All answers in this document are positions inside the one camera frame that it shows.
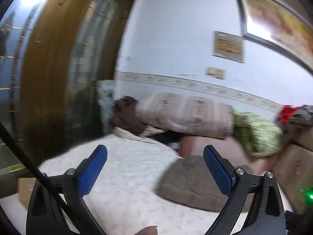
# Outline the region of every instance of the bed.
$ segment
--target bed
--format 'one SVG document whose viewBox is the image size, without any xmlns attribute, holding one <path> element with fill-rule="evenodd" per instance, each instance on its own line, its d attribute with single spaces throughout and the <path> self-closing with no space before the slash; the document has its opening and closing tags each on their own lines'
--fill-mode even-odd
<svg viewBox="0 0 313 235">
<path fill-rule="evenodd" d="M 44 162 L 40 170 L 49 176 L 63 174 L 89 157 L 98 144 L 107 147 L 108 160 L 84 200 L 108 235 L 133 235 L 151 225 L 158 226 L 158 234 L 204 234 L 218 216 L 216 212 L 193 209 L 156 196 L 158 179 L 179 158 L 165 145 L 112 134 L 72 148 Z M 284 195 L 282 198 L 285 209 L 291 210 Z M 241 229 L 246 215 L 240 215 L 233 232 Z"/>
</svg>

